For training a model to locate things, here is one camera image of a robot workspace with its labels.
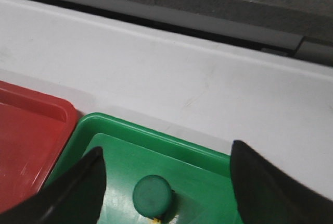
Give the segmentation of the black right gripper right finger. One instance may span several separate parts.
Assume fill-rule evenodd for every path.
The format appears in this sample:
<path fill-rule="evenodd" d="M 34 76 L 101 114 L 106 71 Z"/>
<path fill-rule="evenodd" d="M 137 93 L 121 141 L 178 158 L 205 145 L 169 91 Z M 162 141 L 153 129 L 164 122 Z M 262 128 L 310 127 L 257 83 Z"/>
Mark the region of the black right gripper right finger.
<path fill-rule="evenodd" d="M 332 200 L 288 176 L 245 142 L 233 142 L 229 167 L 243 223 L 332 223 Z"/>

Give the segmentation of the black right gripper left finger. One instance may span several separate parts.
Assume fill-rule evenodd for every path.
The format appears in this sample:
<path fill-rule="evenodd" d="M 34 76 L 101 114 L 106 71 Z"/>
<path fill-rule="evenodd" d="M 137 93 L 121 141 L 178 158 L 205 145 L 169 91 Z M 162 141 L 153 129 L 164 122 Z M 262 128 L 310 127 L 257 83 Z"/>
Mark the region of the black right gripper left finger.
<path fill-rule="evenodd" d="M 95 147 L 59 178 L 1 214 L 1 223 L 97 223 L 106 190 L 103 149 Z"/>

